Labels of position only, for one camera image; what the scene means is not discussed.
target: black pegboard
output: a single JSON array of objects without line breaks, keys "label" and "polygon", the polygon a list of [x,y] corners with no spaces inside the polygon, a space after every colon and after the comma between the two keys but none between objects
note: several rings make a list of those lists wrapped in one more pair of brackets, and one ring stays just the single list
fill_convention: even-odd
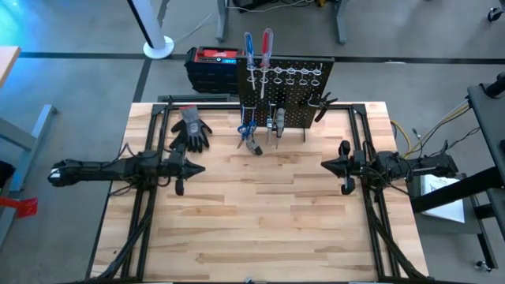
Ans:
[{"label": "black pegboard", "polygon": [[[289,68],[309,71],[308,74],[289,74],[287,71],[276,73],[271,70],[266,73],[268,82],[264,87],[264,98],[260,98],[261,83],[260,79],[263,77],[263,72],[259,70],[261,63],[261,56],[254,57],[255,65],[258,69],[254,72],[256,80],[256,90],[253,90],[252,83],[247,79],[251,76],[251,71],[247,69],[246,56],[237,56],[237,75],[238,75],[238,94],[240,96],[240,103],[245,107],[256,106],[254,120],[258,126],[266,127],[268,117],[268,103],[280,104],[284,103],[286,106],[285,124],[288,128],[306,128],[309,129],[316,115],[317,109],[315,107],[300,107],[301,101],[307,101],[310,96],[316,101],[319,99],[326,87],[328,77],[330,76],[331,68],[333,67],[333,58],[295,58],[295,57],[275,57],[270,58],[270,69],[279,67],[284,70]],[[319,70],[320,75],[314,75],[313,70]],[[307,80],[306,85],[300,85],[300,79]],[[274,79],[278,77],[281,79],[281,84],[276,84]],[[289,85],[286,83],[287,79],[293,79],[294,84]],[[313,79],[319,81],[319,85],[314,86],[311,84]],[[252,117],[252,110],[245,112],[245,123],[249,123]]]}]

